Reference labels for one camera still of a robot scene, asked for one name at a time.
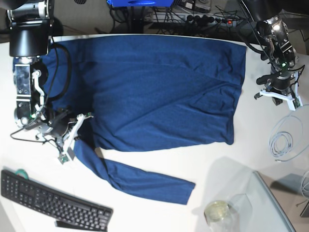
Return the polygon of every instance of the green tape roll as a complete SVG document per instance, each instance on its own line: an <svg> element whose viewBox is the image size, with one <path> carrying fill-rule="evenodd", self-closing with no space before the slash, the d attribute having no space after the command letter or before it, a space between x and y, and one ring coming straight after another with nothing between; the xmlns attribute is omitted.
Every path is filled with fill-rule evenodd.
<svg viewBox="0 0 309 232"><path fill-rule="evenodd" d="M26 173L26 171L24 169L18 169L16 172L15 172L16 175L18 176L21 176L23 178L25 178L26 180L28 180L28 174Z"/></svg>

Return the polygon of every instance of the white bracket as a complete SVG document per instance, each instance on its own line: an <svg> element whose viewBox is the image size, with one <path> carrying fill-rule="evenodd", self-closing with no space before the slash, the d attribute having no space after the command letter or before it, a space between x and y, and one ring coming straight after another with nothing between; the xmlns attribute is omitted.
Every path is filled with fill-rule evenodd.
<svg viewBox="0 0 309 232"><path fill-rule="evenodd" d="M289 94L288 96L285 96L279 93L267 92L265 89L261 90L260 94L266 97L274 97L274 98L284 100L288 103L289 109L295 111L298 107L303 106L302 100L297 91L298 91L298 84L295 84L294 93L295 93L297 100L295 100L291 94Z"/></svg>
<svg viewBox="0 0 309 232"><path fill-rule="evenodd" d="M74 127L72 128L71 132L69 133L69 137L66 141L64 141L64 145L63 145L63 151L61 154L59 154L59 161L64 164L67 161L73 161L73 159L75 158L75 154L73 152L73 150L71 149L71 144L74 140L74 138L77 136L77 132L79 130L79 128L82 126L84 120L86 119L86 116L83 114L80 114L77 116L77 122L74 125Z"/></svg>

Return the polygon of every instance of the power strip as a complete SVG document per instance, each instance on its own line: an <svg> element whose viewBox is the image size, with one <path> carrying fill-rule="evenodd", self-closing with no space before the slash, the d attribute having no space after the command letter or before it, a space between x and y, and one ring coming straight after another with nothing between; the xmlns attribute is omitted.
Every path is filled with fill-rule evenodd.
<svg viewBox="0 0 309 232"><path fill-rule="evenodd" d="M170 14L166 14L165 12L156 12L156 14L153 12L151 14L149 14L148 16L146 16L145 20L147 21L151 21L151 22L159 22L159 23L185 23L187 21L187 17L189 15L193 14L189 14L189 13L177 13L177 16L173 13ZM199 16L199 17L203 17L204 15L206 15L207 17L212 17L213 22L209 22L208 25L212 26L212 25L217 25L220 24L220 26L222 27L229 27L229 28L235 28L237 26L237 22L235 19L239 19L237 16L235 18L226 18L226 17L219 17L217 15L214 14L194 14L195 16Z"/></svg>

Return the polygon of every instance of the black keyboard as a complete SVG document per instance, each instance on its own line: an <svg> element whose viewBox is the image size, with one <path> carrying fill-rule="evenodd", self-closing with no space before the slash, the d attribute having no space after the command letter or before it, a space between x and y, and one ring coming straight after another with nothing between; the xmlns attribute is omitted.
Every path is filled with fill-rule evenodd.
<svg viewBox="0 0 309 232"><path fill-rule="evenodd" d="M72 225L72 228L107 231L112 209L55 191L2 170L1 195L30 209Z"/></svg>

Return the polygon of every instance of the blue device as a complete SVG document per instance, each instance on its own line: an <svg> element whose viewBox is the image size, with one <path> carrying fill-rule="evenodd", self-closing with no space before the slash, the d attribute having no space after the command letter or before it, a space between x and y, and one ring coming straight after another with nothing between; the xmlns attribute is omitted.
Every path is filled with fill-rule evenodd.
<svg viewBox="0 0 309 232"><path fill-rule="evenodd" d="M174 0L108 0L107 3L114 7L121 6L162 6L170 7Z"/></svg>

